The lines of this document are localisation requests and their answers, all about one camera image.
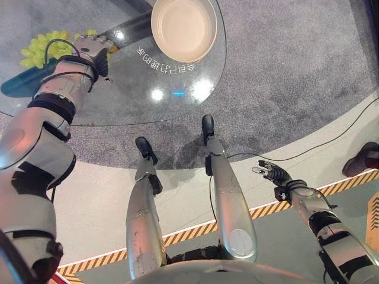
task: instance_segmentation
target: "hazard tape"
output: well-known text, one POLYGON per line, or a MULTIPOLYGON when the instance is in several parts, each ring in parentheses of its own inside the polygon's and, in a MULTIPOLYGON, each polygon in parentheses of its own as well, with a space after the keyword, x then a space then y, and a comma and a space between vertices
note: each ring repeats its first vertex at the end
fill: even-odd
POLYGON ((367 204, 366 243, 379 254, 379 192, 367 204))
MULTIPOLYGON (((369 172, 363 173, 356 177, 347 178, 331 185, 323 186, 318 190, 320 190, 325 196, 328 196, 370 182, 374 179, 379 179, 379 170, 370 170, 369 172)), ((257 219, 289 208, 291 208, 291 205, 287 202, 271 202, 270 204, 250 209, 250 215, 252 219, 257 219)), ((167 247, 176 243, 180 243, 182 241, 187 241, 192 238, 199 237, 200 235, 206 235, 216 231, 217 223, 215 220, 213 220, 195 227, 187 228, 182 231, 163 236, 163 242, 167 247)), ((86 259, 81 262, 60 266, 57 272, 69 283, 80 284, 83 282, 77 276, 75 276, 75 273, 110 263, 119 262, 120 260, 124 259, 126 259, 126 249, 122 248, 120 250, 112 251, 101 256, 95 256, 91 259, 86 259)))

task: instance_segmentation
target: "silver robot leg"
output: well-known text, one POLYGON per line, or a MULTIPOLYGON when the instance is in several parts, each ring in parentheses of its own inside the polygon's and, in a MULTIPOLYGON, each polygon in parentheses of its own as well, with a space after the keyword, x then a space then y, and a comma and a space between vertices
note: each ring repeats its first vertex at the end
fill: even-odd
POLYGON ((258 242, 249 208, 224 147, 214 136, 210 115, 203 118, 203 134, 210 152, 207 166, 214 178, 220 244, 228 259, 254 263, 258 242))
POLYGON ((161 191, 154 161, 146 156, 136 173, 136 184, 130 195, 126 218, 127 258, 132 279, 166 265, 162 232, 154 203, 154 195, 161 191))

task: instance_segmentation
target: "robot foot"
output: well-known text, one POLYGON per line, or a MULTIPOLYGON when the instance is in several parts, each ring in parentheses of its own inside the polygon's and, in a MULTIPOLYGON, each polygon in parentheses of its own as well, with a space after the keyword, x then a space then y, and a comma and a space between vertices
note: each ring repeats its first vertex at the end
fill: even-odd
POLYGON ((158 158, 155 156, 152 146, 144 137, 138 137, 136 139, 136 146, 138 150, 140 150, 142 157, 151 158, 153 160, 153 164, 157 164, 158 158))
POLYGON ((214 135, 214 121, 210 114, 203 116, 201 120, 201 127, 203 129, 204 144, 207 145, 209 136, 214 135))

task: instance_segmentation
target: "bunch of grapes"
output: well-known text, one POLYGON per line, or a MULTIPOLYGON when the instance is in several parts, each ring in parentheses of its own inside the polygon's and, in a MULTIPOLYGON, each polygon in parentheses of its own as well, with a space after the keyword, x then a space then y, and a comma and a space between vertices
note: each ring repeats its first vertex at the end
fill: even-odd
MULTIPOLYGON (((88 29, 86 34, 88 36, 94 36, 97 35, 97 32, 96 30, 88 29)), ((80 34, 76 33, 72 42, 74 42, 79 37, 79 35, 80 34)), ((70 34, 67 30, 52 31, 51 33, 47 34, 39 34, 37 38, 32 38, 28 48, 21 49, 21 54, 26 58, 20 61, 20 65, 25 68, 31 68, 34 66, 43 68, 46 45, 50 40, 55 40, 57 38, 61 38, 62 40, 69 40, 70 34)), ((64 55, 71 55, 70 45, 61 41, 52 43, 50 45, 47 53, 48 58, 54 57, 56 59, 59 59, 64 55)))

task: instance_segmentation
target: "glass table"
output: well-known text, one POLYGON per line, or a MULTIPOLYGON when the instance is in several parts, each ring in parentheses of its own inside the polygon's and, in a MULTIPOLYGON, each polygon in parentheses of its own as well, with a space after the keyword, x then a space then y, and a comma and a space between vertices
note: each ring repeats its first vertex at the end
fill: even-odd
MULTIPOLYGON (((53 1, 46 8, 41 0, 17 4, 5 1, 5 8, 0 11, 0 24, 4 24, 0 30, 2 35, 9 33, 9 28, 14 32, 9 37, 2 36, 0 83, 25 71, 19 66, 23 58, 20 50, 38 33, 67 29, 72 35, 89 28, 105 31, 103 34, 122 48, 110 57, 110 80, 100 78, 94 85, 73 125, 132 125, 169 120, 202 103, 219 82, 226 61, 226 38, 216 0, 210 0, 217 15, 214 46, 205 58, 190 64, 168 58, 156 45, 150 28, 151 7, 156 1, 79 2, 69 1, 62 6, 60 1, 53 1)), ((0 111, 13 116, 30 100, 1 93, 0 111)))

